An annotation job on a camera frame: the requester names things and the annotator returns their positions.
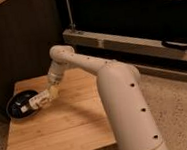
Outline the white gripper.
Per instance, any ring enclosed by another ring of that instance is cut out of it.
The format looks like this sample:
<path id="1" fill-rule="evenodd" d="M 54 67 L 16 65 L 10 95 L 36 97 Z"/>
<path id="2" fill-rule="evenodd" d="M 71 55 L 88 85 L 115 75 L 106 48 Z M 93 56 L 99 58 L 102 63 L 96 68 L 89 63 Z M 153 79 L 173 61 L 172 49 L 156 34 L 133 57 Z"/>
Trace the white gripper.
<path id="1" fill-rule="evenodd" d="M 52 98 L 57 98 L 59 95 L 58 87 L 57 85 L 60 84 L 61 78 L 60 77 L 48 77 L 48 91 L 50 92 L 50 95 Z"/>

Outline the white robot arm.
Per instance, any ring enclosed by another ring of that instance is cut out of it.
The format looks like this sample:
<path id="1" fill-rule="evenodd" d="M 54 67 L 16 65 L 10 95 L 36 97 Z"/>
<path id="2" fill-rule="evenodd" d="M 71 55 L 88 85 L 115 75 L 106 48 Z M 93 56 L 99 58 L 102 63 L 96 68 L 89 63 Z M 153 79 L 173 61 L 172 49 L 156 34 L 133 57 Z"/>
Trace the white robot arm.
<path id="1" fill-rule="evenodd" d="M 96 76 L 97 89 L 119 150 L 168 150 L 138 85 L 139 70 L 117 60 L 81 55 L 68 45 L 50 50 L 48 81 L 60 83 L 76 66 Z"/>

